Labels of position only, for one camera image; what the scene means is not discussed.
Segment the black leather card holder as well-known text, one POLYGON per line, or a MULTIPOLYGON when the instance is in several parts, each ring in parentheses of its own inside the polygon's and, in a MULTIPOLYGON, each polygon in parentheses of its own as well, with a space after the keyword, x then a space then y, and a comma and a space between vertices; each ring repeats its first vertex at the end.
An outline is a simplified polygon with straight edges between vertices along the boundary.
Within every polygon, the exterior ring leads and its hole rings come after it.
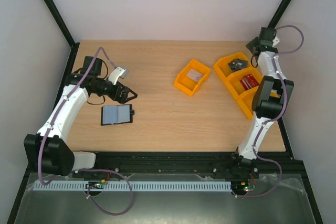
POLYGON ((133 122, 135 111, 131 104, 107 105, 101 108, 101 126, 133 122))

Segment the yellow bin with black cards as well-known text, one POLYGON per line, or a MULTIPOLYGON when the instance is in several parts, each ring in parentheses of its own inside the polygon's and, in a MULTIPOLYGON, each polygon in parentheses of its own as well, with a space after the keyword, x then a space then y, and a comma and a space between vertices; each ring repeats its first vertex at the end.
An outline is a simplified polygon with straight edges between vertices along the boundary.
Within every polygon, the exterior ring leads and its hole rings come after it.
POLYGON ((248 67, 251 67, 250 60, 245 56, 243 52, 237 52, 231 54, 229 56, 224 56, 217 60, 217 62, 213 65, 213 69, 217 73, 220 80, 224 83, 226 78, 233 72, 229 69, 228 63, 231 62, 233 59, 242 59, 247 60, 249 62, 248 67))

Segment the yellow bin with blue cards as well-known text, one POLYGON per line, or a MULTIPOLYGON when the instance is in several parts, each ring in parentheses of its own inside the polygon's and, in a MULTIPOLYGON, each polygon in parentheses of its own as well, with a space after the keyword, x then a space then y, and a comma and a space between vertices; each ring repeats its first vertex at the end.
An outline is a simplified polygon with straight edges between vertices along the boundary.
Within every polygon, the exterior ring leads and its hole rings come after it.
POLYGON ((246 118, 251 120, 253 118, 254 112, 251 108, 253 98, 258 90, 258 87, 254 87, 252 89, 244 91, 240 94, 236 100, 241 110, 245 114, 246 118))

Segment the yellow bin with red cards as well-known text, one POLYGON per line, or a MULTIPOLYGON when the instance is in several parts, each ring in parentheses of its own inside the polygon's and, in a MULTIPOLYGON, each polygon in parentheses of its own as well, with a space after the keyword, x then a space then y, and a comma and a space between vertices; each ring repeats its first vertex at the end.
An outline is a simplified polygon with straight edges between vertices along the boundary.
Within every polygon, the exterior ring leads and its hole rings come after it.
POLYGON ((240 80, 248 74, 251 74, 257 80, 258 83, 261 82, 262 74, 256 68, 253 67, 248 67, 233 72, 226 78, 225 86, 235 100, 237 100, 238 97, 246 91, 242 86, 242 84, 240 83, 240 80))

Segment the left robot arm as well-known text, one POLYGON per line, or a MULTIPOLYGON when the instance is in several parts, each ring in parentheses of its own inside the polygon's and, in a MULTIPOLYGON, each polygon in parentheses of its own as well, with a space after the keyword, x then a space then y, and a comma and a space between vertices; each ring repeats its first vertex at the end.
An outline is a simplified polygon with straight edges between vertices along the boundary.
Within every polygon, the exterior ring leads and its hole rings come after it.
POLYGON ((99 77, 100 68, 100 59, 86 57, 83 68, 66 78, 62 95, 46 123, 36 134, 25 137, 28 163, 38 174, 66 176, 74 170, 94 167, 95 153, 74 152, 67 145, 75 118, 91 94, 109 97, 118 103, 101 108, 102 126, 133 122, 134 110, 129 102, 138 95, 119 82, 128 74, 128 70, 115 67, 109 77, 103 79, 99 77))

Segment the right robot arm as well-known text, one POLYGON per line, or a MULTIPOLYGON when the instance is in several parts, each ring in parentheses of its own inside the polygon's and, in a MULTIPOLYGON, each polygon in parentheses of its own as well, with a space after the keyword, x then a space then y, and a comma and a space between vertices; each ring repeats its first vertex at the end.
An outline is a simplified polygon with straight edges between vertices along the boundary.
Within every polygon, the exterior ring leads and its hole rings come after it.
POLYGON ((293 81, 285 77, 280 67, 276 40, 277 31, 263 27, 259 36, 246 45, 256 57, 263 78, 252 100, 251 127, 228 166, 229 173, 236 178, 249 178, 255 172, 260 145, 270 127, 283 116, 294 88, 293 81))

